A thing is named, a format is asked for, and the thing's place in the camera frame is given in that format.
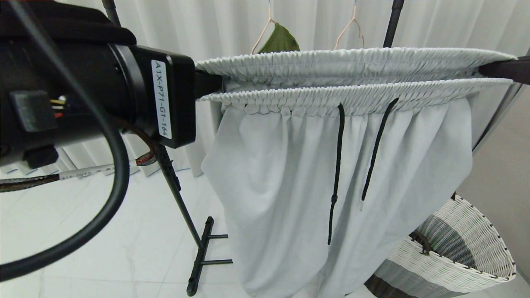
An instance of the waistband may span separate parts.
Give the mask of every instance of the waistband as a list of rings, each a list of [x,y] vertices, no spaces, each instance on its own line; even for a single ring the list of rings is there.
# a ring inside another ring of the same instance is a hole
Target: waistband
[[[448,103],[491,86],[511,84],[505,78],[463,78],[457,80],[403,82],[339,87],[303,87],[214,93],[199,101],[217,101],[248,114],[281,113],[293,116],[338,116],[342,104],[346,116],[384,113],[395,98],[394,110],[405,111]]]
[[[225,92],[234,92],[466,78],[480,65],[511,59],[481,49],[371,48],[223,57],[197,62],[196,69],[224,76]]]

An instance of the white tile floor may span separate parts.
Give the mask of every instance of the white tile floor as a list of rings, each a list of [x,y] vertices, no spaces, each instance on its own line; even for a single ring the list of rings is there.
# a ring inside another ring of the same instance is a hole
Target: white tile floor
[[[180,171],[183,197],[199,233],[208,216],[225,233],[223,209],[205,177]],[[0,256],[7,262],[65,239],[101,208],[112,176],[71,179],[1,194]],[[196,247],[161,173],[131,176],[127,197],[111,223],[86,246],[51,266],[0,284],[2,298],[180,298]],[[230,258],[226,240],[210,243],[208,258]],[[295,298],[311,297],[311,284]],[[248,297],[232,265],[205,267],[196,297]],[[362,288],[349,297],[373,297]],[[528,298],[522,279],[466,298]]]

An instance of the laundry basket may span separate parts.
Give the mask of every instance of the laundry basket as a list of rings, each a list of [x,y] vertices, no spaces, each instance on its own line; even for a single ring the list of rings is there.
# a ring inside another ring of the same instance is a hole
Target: laundry basket
[[[446,298],[509,282],[515,274],[514,260],[491,222],[453,194],[365,285],[379,298]]]

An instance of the white label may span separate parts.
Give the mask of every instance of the white label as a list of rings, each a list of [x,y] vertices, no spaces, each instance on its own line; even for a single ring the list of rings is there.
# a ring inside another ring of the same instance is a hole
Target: white label
[[[153,70],[153,87],[156,101],[156,114],[158,116],[158,133],[166,138],[171,138],[171,116],[169,111],[169,95],[167,90],[167,75],[165,63],[151,60]]]

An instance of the green fabric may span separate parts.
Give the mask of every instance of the green fabric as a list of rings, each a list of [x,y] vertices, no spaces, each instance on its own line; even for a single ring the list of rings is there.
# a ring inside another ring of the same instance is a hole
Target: green fabric
[[[300,51],[300,46],[296,39],[282,25],[275,23],[274,31],[267,42],[258,51],[259,54],[271,52]]]

